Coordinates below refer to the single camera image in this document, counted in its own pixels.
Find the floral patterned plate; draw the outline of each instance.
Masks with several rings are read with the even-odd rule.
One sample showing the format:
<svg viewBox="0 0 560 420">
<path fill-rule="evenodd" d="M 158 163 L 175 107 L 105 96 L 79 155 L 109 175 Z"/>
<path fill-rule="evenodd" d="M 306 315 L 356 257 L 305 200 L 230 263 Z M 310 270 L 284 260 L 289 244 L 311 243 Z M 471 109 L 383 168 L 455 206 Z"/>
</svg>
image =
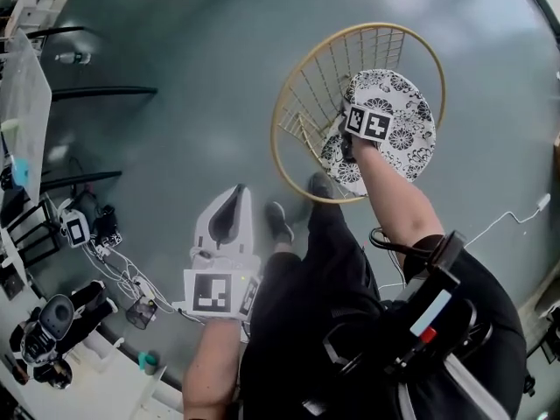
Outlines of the floral patterned plate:
<svg viewBox="0 0 560 420">
<path fill-rule="evenodd" d="M 326 173 L 347 190 L 368 194 L 356 163 L 342 152 L 341 123 L 350 104 L 360 104 L 391 114 L 388 141 L 379 145 L 381 155 L 409 182 L 430 162 L 436 146 L 436 125 L 428 103 L 414 84 L 392 70 L 366 70 L 356 74 L 346 90 L 343 109 L 325 137 L 321 164 Z"/>
</svg>

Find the person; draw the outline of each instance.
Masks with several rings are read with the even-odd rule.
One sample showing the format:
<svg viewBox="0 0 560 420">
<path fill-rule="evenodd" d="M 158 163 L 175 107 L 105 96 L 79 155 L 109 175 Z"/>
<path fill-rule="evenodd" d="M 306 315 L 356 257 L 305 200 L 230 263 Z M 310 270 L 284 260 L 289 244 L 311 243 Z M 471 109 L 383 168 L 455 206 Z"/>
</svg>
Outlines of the person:
<svg viewBox="0 0 560 420">
<path fill-rule="evenodd" d="M 353 138 L 353 156 L 383 233 L 393 243 L 434 249 L 444 229 L 426 196 L 371 143 Z M 330 181 L 320 173 L 311 178 L 310 190 L 332 197 Z M 291 251 L 293 233 L 284 210 L 274 203 L 267 206 L 266 214 L 276 253 L 263 272 L 241 363 L 243 418 L 314 418 L 303 401 L 333 376 L 323 339 L 344 322 L 350 326 L 345 346 L 360 344 L 361 328 L 378 319 L 384 308 L 368 260 L 339 206 L 314 204 L 303 260 Z M 412 255 L 399 255 L 398 260 L 407 282 L 424 270 L 424 263 Z M 514 305 L 494 276 L 467 251 L 461 251 L 451 273 L 460 280 L 454 297 L 469 299 L 477 321 L 493 326 L 489 340 L 463 365 L 515 417 L 522 398 L 526 344 Z M 237 321 L 207 322 L 198 352 L 185 372 L 185 419 L 227 415 L 237 381 L 239 340 Z M 484 418 L 476 409 L 462 409 L 458 400 L 463 395 L 441 367 L 407 386 L 416 418 Z M 321 418 L 404 418 L 397 390 L 390 379 L 366 374 L 359 385 L 337 395 Z"/>
<path fill-rule="evenodd" d="M 22 350 L 24 336 L 32 328 L 40 328 L 41 309 L 36 307 L 26 321 L 16 326 L 10 336 L 10 349 L 16 360 L 12 367 L 12 375 L 19 384 L 25 385 L 31 378 L 37 382 L 49 382 L 56 387 L 65 387 L 69 383 L 72 379 L 72 371 L 64 361 L 64 355 L 89 336 L 109 314 L 118 312 L 115 302 L 108 297 L 105 297 L 105 300 L 93 310 L 84 311 L 86 305 L 97 299 L 104 289 L 104 282 L 93 280 L 88 286 L 75 291 L 69 297 L 77 318 L 74 318 L 64 338 L 56 342 L 50 359 L 44 364 L 36 365 L 34 362 L 29 362 Z"/>
</svg>

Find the gray floor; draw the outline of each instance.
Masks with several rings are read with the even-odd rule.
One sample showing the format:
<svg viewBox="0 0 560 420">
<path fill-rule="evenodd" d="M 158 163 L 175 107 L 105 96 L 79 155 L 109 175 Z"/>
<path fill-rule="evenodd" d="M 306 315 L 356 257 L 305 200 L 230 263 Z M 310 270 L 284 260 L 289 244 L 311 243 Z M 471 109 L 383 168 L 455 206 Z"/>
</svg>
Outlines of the gray floor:
<svg viewBox="0 0 560 420">
<path fill-rule="evenodd" d="M 472 238 L 507 210 L 532 214 L 536 202 L 552 193 L 549 208 L 535 220 L 516 226 L 505 219 L 470 249 L 520 304 L 560 255 L 552 162 L 560 55 L 529 0 L 70 0 L 60 24 L 91 31 L 49 41 L 43 64 L 52 87 L 151 85 L 159 94 L 56 103 L 45 156 L 65 145 L 86 172 L 124 171 L 117 181 L 94 186 L 116 207 L 125 238 L 120 249 L 170 300 L 181 299 L 194 223 L 213 197 L 247 184 L 257 232 L 264 232 L 259 207 L 266 200 L 298 203 L 269 151 L 278 91 L 321 39 L 369 21 L 408 26 L 443 62 L 447 115 L 436 154 L 417 184 L 447 229 Z M 55 53 L 73 49 L 93 53 L 92 64 L 53 61 Z M 400 69 L 407 76 L 422 70 L 407 67 Z M 421 90 L 430 100 L 438 83 L 427 80 Z M 345 206 L 344 213 L 365 241 L 376 225 L 369 205 Z M 298 232 L 304 251 L 303 224 Z M 264 260 L 270 242 L 257 237 Z M 367 247 L 367 255 L 379 284 L 398 281 L 384 253 Z M 69 249 L 33 272 L 50 293 L 96 275 L 81 251 Z M 128 306 L 127 299 L 121 302 Z M 159 315 L 145 332 L 120 313 L 106 325 L 124 334 L 129 350 L 157 350 L 175 379 L 200 335 L 198 325 L 178 315 Z"/>
</svg>

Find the gold wire basket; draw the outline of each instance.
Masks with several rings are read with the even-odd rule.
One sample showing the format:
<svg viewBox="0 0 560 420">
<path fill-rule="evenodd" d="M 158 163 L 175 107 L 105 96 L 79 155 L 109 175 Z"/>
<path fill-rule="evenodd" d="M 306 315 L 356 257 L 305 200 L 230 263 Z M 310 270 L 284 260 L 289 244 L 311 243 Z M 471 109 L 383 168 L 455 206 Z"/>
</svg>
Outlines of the gold wire basket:
<svg viewBox="0 0 560 420">
<path fill-rule="evenodd" d="M 296 138 L 320 164 L 323 142 L 340 112 L 350 80 L 361 70 L 384 68 L 397 71 L 405 39 L 418 42 L 435 62 L 441 87 L 436 121 L 436 129 L 439 128 L 445 113 L 445 77 L 438 56 L 425 40 L 397 24 L 359 24 L 339 31 L 313 48 L 291 71 L 274 107 L 270 130 L 272 156 L 283 179 L 296 192 L 328 204 L 364 198 L 356 197 L 334 179 L 332 182 L 339 192 L 337 199 L 320 198 L 301 188 L 284 169 L 278 152 L 278 131 Z"/>
</svg>

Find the black shoe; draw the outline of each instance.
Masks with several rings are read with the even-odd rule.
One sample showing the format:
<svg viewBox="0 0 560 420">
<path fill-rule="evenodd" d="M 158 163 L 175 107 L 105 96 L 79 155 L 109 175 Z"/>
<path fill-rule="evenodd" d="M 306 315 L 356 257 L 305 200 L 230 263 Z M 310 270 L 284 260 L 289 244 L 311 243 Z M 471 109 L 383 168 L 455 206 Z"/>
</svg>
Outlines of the black shoe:
<svg viewBox="0 0 560 420">
<path fill-rule="evenodd" d="M 284 208 L 277 202 L 270 202 L 264 208 L 264 216 L 269 223 L 270 232 L 275 242 L 292 244 L 294 233 L 286 223 Z"/>
<path fill-rule="evenodd" d="M 320 198 L 333 198 L 333 184 L 331 179 L 322 171 L 317 171 L 309 179 L 309 193 Z"/>
</svg>

